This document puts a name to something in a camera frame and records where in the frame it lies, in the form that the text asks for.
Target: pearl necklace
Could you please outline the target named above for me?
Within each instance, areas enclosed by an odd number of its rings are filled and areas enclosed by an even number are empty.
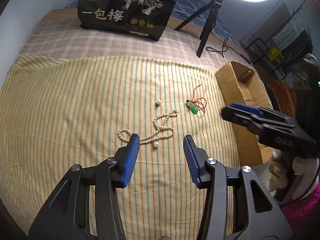
[[[175,134],[174,128],[172,126],[164,126],[164,125],[168,121],[169,117],[177,117],[178,113],[179,113],[179,111],[177,109],[172,109],[168,114],[160,114],[155,119],[153,119],[153,125],[156,127],[156,131],[145,138],[140,138],[140,144],[146,144],[146,143],[150,143],[150,142],[153,142],[153,141],[156,141],[159,139],[172,137]],[[158,125],[157,120],[162,117],[165,117],[165,119],[164,119],[162,125]],[[169,135],[156,136],[161,130],[163,130],[163,131],[164,130],[171,130],[172,133]],[[132,135],[132,132],[129,129],[121,129],[120,131],[118,131],[118,137],[120,138],[120,140],[122,140],[124,142],[129,142],[128,139],[123,138],[123,136],[121,135],[122,132],[126,132],[130,136]]]

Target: blue gripper pad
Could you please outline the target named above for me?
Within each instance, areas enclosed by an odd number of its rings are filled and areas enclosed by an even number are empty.
[[[254,106],[247,106],[239,103],[232,103],[230,107],[263,117],[263,112],[261,112],[259,108]]]
[[[138,157],[140,148],[140,138],[138,134],[133,133],[125,147],[117,150],[115,158],[118,160],[117,172],[121,176],[120,184],[122,187],[127,187],[131,180],[134,165]]]
[[[183,139],[183,151],[189,167],[192,182],[196,187],[207,188],[207,183],[211,181],[211,175],[206,171],[204,163],[208,159],[204,149],[198,148],[191,135],[186,135]]]

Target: metal screw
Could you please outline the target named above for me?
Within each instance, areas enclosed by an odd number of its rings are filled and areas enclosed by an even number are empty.
[[[243,167],[242,167],[242,170],[243,170],[244,172],[250,172],[250,171],[251,171],[251,167],[250,167],[250,166],[243,166]]]
[[[114,164],[114,163],[116,163],[116,158],[114,158],[114,157],[111,157],[111,158],[109,158],[109,159],[107,159],[107,163],[109,163],[109,164]]]
[[[79,164],[75,164],[75,165],[73,165],[72,167],[71,167],[71,170],[72,171],[79,171],[79,169],[80,169],[80,165]]]
[[[209,158],[209,159],[207,159],[207,163],[209,163],[209,164],[216,164],[217,163],[217,160],[216,159],[214,159],[214,158]]]

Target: yellow striped sheet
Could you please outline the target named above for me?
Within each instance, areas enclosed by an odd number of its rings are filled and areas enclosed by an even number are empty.
[[[0,197],[18,225],[28,229],[46,198],[75,163],[99,164],[125,144],[117,131],[141,137],[154,131],[155,116],[170,118],[176,130],[154,149],[142,145],[132,180],[118,190],[127,239],[195,239],[205,190],[193,185],[183,154],[183,137],[224,165],[239,167],[230,123],[220,117],[225,106],[214,68],[142,57],[106,56],[53,59],[23,55],[0,92]],[[185,101],[208,101],[206,113],[186,111]],[[162,104],[155,108],[156,100]],[[228,230],[232,224],[232,198]],[[94,190],[90,227],[96,232]]]

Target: green jade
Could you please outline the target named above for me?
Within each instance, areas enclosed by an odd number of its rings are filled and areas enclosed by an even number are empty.
[[[193,114],[198,114],[199,108],[195,106],[192,102],[186,102],[186,105],[190,107],[190,110]]]

